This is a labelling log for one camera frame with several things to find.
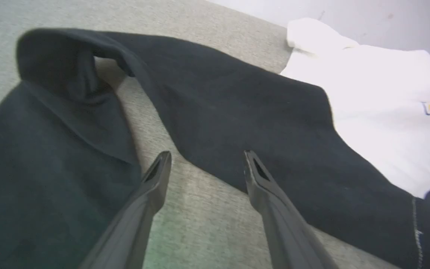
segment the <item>white garment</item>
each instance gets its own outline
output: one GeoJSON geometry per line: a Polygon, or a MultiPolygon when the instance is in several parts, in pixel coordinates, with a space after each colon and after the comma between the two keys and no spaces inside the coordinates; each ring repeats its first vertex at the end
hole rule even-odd
{"type": "Polygon", "coordinates": [[[430,55],[357,44],[326,24],[288,24],[293,52],[281,72],[322,87],[341,138],[392,184],[430,190],[430,55]]]}

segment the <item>clothing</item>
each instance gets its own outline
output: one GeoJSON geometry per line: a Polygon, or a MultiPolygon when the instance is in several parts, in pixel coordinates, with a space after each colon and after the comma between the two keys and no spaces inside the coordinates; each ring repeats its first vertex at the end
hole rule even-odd
{"type": "Polygon", "coordinates": [[[430,268],[430,200],[343,142],[320,87],[188,41],[75,29],[18,44],[22,81],[0,105],[0,267],[77,267],[138,186],[131,133],[94,56],[138,78],[191,163],[245,191],[252,149],[308,223],[402,268],[430,268]]]}
{"type": "Polygon", "coordinates": [[[392,184],[430,191],[430,55],[360,46],[314,19],[290,22],[285,77],[322,87],[341,138],[392,184]]]}

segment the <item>gray textured fabric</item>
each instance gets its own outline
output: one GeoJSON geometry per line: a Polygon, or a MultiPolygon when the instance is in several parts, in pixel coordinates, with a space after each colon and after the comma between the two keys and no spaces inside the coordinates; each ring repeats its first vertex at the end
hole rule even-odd
{"type": "MultiPolygon", "coordinates": [[[[16,40],[35,27],[173,36],[277,73],[290,55],[285,28],[204,0],[0,0],[0,100],[19,80],[16,40]]],[[[99,60],[98,65],[121,97],[143,168],[162,150],[174,157],[167,201],[154,219],[144,267],[271,268],[261,217],[246,194],[184,160],[137,80],[126,78],[112,61],[99,60]]],[[[341,268],[392,268],[316,233],[341,268]]]]}

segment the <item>white stitching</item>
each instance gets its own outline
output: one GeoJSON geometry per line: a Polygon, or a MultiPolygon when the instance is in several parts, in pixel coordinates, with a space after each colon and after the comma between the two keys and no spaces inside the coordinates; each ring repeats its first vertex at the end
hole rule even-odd
{"type": "Polygon", "coordinates": [[[418,230],[418,219],[416,212],[416,197],[412,198],[412,218],[414,226],[414,238],[416,238],[416,245],[418,246],[418,269],[423,267],[423,247],[421,246],[419,235],[423,232],[418,230]]]}

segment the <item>black cloth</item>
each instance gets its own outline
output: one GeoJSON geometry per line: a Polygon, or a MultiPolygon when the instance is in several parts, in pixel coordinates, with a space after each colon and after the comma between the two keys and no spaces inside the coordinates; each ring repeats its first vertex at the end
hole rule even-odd
{"type": "Polygon", "coordinates": [[[188,41],[77,29],[18,43],[21,83],[0,104],[0,268],[76,268],[140,183],[137,133],[94,56],[138,79],[191,163],[246,191],[254,150],[311,225],[430,268],[430,203],[343,142],[321,88],[188,41]]]}

